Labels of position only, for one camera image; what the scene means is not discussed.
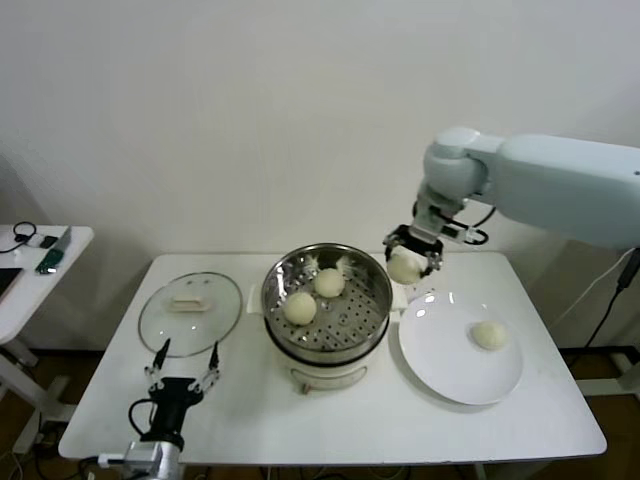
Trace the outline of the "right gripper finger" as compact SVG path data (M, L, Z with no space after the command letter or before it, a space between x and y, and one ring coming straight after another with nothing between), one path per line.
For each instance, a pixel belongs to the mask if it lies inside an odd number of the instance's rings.
M421 263L420 277L424 278L435 271L439 271L443 264L443 255L440 252L429 251L423 256Z
M403 245L402 232L399 230L394 230L388 235L386 235L383 240L383 245L385 246L385 250L384 250L385 261L388 262L391 260L393 250L396 247Z

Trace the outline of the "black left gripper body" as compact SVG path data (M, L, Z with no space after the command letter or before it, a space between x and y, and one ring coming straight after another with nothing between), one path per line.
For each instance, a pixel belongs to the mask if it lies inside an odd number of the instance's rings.
M199 404L204 394L195 378L162 378L161 388L149 390L156 411L146 432L147 441L183 441L182 427L187 411Z

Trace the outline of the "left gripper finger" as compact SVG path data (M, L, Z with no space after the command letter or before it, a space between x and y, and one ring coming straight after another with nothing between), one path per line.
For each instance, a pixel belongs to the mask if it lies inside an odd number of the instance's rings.
M218 351L219 343L216 342L212 348L211 356L209 359L209 363L205 372L200 375L192 388L192 390L196 393L206 394L207 391L213 387L220 378L220 370L219 370L219 351Z
M164 388L163 381L160 377L160 372L165 362L170 343L171 339L167 338L161 349L156 353L152 364L144 368L144 374L149 384L150 391L160 390Z

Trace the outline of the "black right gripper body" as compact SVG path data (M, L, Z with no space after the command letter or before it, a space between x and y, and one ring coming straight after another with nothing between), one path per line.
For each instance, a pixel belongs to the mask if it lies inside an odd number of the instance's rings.
M400 225L396 229L397 242L400 246L420 256L441 255L443 244L438 239L423 239L416 236L409 225Z

